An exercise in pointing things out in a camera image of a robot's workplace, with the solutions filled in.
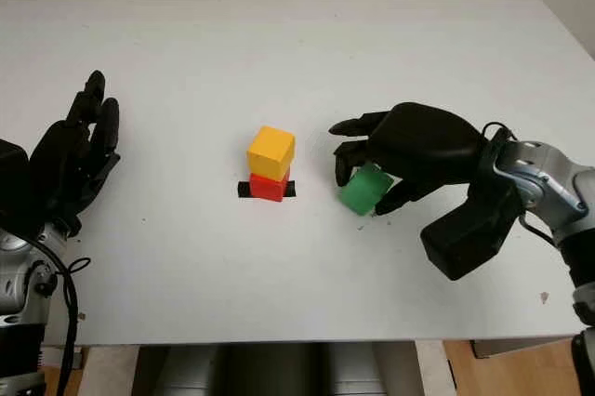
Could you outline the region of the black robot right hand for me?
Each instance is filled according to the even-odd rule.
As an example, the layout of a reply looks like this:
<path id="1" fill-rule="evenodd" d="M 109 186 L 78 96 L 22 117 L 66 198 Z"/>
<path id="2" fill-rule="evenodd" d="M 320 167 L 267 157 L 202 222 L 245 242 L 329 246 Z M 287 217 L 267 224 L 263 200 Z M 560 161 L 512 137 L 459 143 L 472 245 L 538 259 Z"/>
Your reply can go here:
<path id="1" fill-rule="evenodd" d="M 348 137 L 335 149 L 337 185 L 366 163 L 400 180 L 375 204 L 386 215 L 445 185 L 471 182 L 487 143 L 482 133 L 452 112 L 415 102 L 368 112 L 329 128 Z"/>

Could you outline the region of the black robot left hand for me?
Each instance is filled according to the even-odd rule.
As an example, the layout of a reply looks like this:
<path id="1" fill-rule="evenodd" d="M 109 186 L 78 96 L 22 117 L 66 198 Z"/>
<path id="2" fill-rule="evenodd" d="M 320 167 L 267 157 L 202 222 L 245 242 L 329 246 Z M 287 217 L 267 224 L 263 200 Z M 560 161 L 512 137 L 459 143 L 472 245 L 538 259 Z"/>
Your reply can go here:
<path id="1" fill-rule="evenodd" d="M 33 190 L 46 221 L 74 237 L 78 215 L 99 195 L 120 160 L 119 103 L 105 98 L 105 77 L 95 70 L 65 119 L 49 127 L 30 158 Z"/>

